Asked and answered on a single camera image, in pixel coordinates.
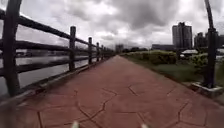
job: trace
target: lamp post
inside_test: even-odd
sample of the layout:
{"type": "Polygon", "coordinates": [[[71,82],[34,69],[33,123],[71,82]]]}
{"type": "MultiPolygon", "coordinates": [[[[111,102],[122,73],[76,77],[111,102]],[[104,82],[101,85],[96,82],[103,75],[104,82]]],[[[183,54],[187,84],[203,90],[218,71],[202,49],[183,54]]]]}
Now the lamp post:
{"type": "Polygon", "coordinates": [[[209,21],[209,29],[208,29],[208,65],[205,69],[204,73],[204,81],[202,85],[207,88],[214,88],[214,76],[215,76],[215,62],[216,62],[216,51],[217,51],[217,37],[218,33],[213,25],[212,19],[212,11],[209,0],[204,0],[207,13],[208,13],[208,21],[209,21]]]}

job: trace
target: metal railing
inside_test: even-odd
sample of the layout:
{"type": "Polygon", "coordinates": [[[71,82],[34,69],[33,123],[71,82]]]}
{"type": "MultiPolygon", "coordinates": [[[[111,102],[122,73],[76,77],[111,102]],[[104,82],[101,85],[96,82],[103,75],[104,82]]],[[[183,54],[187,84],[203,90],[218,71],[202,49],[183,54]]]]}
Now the metal railing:
{"type": "Polygon", "coordinates": [[[88,60],[88,65],[93,64],[92,59],[96,58],[97,62],[113,56],[113,50],[105,48],[103,45],[100,47],[92,44],[92,38],[89,37],[88,41],[84,41],[76,37],[76,27],[70,27],[70,34],[61,32],[50,26],[38,23],[34,20],[28,19],[19,15],[21,0],[9,0],[6,11],[0,10],[0,20],[4,21],[3,36],[0,39],[0,50],[2,50],[3,68],[0,69],[0,77],[3,76],[6,80],[8,93],[10,96],[17,95],[20,88],[18,74],[29,72],[47,67],[58,65],[69,65],[69,71],[75,71],[76,66],[74,62],[88,60]],[[40,30],[50,33],[61,38],[69,40],[69,47],[39,44],[29,41],[15,40],[18,24],[29,27],[32,29],[40,30]],[[78,49],[75,47],[76,43],[81,43],[88,46],[88,49],[78,49]],[[48,51],[63,51],[68,53],[69,59],[51,61],[49,63],[34,63],[26,65],[16,65],[16,50],[17,49],[34,49],[34,50],[48,50],[48,51]],[[76,58],[76,53],[86,53],[87,57],[76,58]]]}

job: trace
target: cloudy sky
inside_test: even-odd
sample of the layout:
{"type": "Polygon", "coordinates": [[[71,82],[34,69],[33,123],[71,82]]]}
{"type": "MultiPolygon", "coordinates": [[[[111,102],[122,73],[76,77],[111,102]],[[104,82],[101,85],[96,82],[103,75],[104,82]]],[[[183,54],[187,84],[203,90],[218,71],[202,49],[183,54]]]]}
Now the cloudy sky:
{"type": "MultiPolygon", "coordinates": [[[[4,8],[7,0],[0,1],[4,8]]],[[[210,1],[215,26],[224,34],[224,2],[210,1]]],[[[178,22],[192,25],[193,35],[208,28],[204,0],[23,0],[21,14],[67,33],[74,25],[78,37],[87,40],[91,36],[106,46],[172,44],[171,28],[178,22]]],[[[17,38],[60,45],[68,42],[21,26],[17,38]]]]}

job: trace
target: water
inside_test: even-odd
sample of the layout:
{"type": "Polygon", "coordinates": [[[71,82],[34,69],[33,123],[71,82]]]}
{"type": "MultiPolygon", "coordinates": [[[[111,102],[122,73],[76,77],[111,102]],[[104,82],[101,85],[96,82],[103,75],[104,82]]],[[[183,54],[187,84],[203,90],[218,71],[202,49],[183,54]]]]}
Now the water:
{"type": "MultiPolygon", "coordinates": [[[[36,63],[36,62],[41,62],[41,63],[47,63],[52,60],[60,60],[60,59],[68,59],[66,56],[62,57],[35,57],[35,58],[18,58],[16,60],[17,65],[23,65],[23,64],[31,64],[31,63],[36,63]]],[[[87,60],[84,61],[79,61],[76,62],[76,68],[84,66],[88,64],[87,60]]],[[[40,70],[34,70],[30,72],[25,72],[25,73],[20,73],[19,74],[19,81],[20,81],[20,86],[25,87],[27,85],[30,85],[34,82],[40,81],[42,79],[61,74],[63,72],[68,71],[68,64],[66,65],[60,65],[60,66],[55,66],[55,67],[50,67],[50,68],[44,68],[40,70]]],[[[0,96],[7,94],[7,88],[5,84],[5,80],[3,77],[0,77],[0,96]]]]}

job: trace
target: paved walkway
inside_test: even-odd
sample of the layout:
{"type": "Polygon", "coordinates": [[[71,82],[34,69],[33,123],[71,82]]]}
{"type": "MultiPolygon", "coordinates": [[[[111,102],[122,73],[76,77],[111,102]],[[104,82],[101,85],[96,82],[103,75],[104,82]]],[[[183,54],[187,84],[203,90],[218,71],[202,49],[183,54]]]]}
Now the paved walkway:
{"type": "Polygon", "coordinates": [[[13,128],[224,128],[222,106],[119,56],[11,113],[13,128]]]}

